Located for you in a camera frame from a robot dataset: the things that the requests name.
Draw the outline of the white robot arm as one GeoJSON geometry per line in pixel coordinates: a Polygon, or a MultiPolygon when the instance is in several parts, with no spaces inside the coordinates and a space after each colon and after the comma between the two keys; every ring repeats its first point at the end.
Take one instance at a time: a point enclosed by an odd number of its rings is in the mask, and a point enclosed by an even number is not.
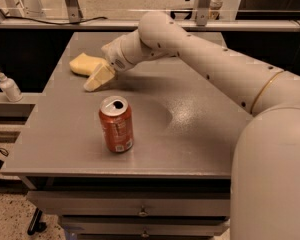
{"type": "Polygon", "coordinates": [[[300,240],[300,76],[196,37],[159,11],[103,52],[88,91],[140,62],[174,55],[251,114],[232,158],[230,239],[300,240]]]}

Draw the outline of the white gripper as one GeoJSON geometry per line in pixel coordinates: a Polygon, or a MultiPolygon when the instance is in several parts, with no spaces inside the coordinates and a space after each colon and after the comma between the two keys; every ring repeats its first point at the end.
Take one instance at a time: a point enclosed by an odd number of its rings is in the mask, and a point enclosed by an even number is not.
{"type": "MultiPolygon", "coordinates": [[[[118,72],[125,72],[134,67],[124,56],[121,49],[120,38],[104,45],[101,50],[106,61],[118,72]]],[[[84,83],[84,89],[88,92],[97,90],[115,77],[114,69],[109,65],[98,64],[92,74],[84,83]]]]}

